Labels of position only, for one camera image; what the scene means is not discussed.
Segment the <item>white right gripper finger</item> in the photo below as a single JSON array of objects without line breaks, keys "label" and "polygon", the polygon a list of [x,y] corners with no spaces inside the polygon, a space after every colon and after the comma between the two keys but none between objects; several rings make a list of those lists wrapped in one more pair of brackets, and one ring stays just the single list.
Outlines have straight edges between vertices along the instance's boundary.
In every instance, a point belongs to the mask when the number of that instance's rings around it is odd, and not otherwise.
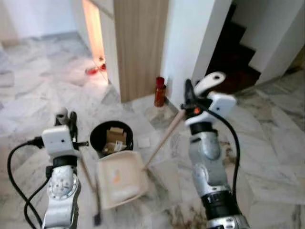
[{"label": "white right gripper finger", "polygon": [[219,86],[225,79],[226,74],[223,72],[213,72],[205,75],[205,77],[194,86],[195,96],[207,96],[214,87]]}]

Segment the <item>wooden handled broom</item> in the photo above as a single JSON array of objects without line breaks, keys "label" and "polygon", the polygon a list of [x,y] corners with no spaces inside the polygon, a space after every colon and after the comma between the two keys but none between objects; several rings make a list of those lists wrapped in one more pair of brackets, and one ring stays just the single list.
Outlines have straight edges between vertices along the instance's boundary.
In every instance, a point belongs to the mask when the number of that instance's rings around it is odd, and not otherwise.
[{"label": "wooden handled broom", "polygon": [[97,177],[94,173],[93,166],[87,162],[90,158],[90,154],[85,146],[79,147],[80,157],[80,166],[83,170],[83,175],[86,178],[89,189],[92,192],[94,199],[94,215],[93,215],[93,226],[98,228],[102,225],[102,209],[101,209],[101,199],[100,199],[100,186],[98,185]]}]

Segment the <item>cream dustpan with wooden handle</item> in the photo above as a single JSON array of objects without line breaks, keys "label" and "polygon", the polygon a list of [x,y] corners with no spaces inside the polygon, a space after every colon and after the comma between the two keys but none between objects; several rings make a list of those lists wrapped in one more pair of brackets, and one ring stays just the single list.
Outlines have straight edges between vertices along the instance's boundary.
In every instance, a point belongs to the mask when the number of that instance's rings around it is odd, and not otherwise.
[{"label": "cream dustpan with wooden handle", "polygon": [[118,145],[112,154],[98,161],[97,194],[102,209],[119,207],[147,192],[149,182],[146,170],[180,122],[183,122],[184,116],[185,110],[176,114],[148,161],[143,162],[139,152]]}]

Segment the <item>small red floor object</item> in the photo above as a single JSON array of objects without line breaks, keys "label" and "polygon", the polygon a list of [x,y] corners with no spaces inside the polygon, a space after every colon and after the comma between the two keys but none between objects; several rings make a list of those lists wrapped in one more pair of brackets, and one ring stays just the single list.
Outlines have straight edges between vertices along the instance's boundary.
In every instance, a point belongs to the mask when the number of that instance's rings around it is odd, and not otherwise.
[{"label": "small red floor object", "polygon": [[97,63],[94,67],[86,68],[85,69],[85,74],[87,75],[94,75],[98,73],[105,73],[106,72],[106,67],[105,63]]}]

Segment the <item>black round trash bin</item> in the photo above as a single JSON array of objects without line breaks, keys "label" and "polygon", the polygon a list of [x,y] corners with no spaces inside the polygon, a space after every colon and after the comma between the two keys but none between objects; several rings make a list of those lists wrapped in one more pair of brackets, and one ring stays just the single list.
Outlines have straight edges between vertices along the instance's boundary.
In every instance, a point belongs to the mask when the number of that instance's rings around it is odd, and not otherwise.
[{"label": "black round trash bin", "polygon": [[131,127],[121,121],[106,121],[96,126],[90,133],[90,146],[97,152],[100,159],[107,156],[102,151],[107,141],[106,132],[111,128],[123,129],[124,133],[126,133],[126,148],[124,150],[133,150],[134,141]]}]

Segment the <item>red bottle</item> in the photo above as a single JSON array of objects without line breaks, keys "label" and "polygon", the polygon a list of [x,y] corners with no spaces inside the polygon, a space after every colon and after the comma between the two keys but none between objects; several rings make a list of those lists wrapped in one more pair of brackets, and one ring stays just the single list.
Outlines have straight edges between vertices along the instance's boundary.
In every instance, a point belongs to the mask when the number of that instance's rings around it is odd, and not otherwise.
[{"label": "red bottle", "polygon": [[157,77],[155,79],[155,95],[154,95],[154,105],[155,107],[163,107],[165,104],[165,93],[166,93],[165,79],[162,77]]}]

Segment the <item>dark staircase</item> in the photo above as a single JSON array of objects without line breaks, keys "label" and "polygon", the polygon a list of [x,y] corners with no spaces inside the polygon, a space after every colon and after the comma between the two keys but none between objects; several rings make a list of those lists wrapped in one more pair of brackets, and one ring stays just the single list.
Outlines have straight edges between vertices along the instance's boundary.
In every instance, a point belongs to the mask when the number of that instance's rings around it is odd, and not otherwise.
[{"label": "dark staircase", "polygon": [[225,94],[234,94],[255,86],[261,76],[261,72],[250,67],[256,51],[240,43],[246,27],[232,21],[236,9],[237,5],[232,3],[206,72],[226,74],[225,80],[212,88],[213,91]]}]

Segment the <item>brown cardboard piece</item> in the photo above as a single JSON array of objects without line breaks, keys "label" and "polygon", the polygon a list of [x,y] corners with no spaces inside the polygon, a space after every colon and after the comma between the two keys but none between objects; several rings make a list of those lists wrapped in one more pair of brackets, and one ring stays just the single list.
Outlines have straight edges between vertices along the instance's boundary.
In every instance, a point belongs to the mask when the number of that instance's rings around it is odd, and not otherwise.
[{"label": "brown cardboard piece", "polygon": [[103,153],[105,155],[122,151],[127,147],[127,134],[124,129],[112,127],[106,131],[106,142]]}]

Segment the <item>white paper scrap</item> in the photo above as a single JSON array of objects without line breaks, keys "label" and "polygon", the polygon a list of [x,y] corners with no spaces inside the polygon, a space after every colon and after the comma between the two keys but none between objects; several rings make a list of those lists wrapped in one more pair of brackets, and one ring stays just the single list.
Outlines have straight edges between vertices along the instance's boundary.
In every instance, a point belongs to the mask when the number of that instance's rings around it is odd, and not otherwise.
[{"label": "white paper scrap", "polygon": [[135,140],[137,148],[149,148],[151,146],[150,138],[140,137]]}]

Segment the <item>wooden cabinet panel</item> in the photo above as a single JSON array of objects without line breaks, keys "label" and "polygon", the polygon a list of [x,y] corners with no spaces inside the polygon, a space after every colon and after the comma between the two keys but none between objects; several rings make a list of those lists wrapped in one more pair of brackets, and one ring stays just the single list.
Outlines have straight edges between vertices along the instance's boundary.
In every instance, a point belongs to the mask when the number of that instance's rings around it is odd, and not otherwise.
[{"label": "wooden cabinet panel", "polygon": [[113,0],[121,102],[154,94],[169,0]]}]

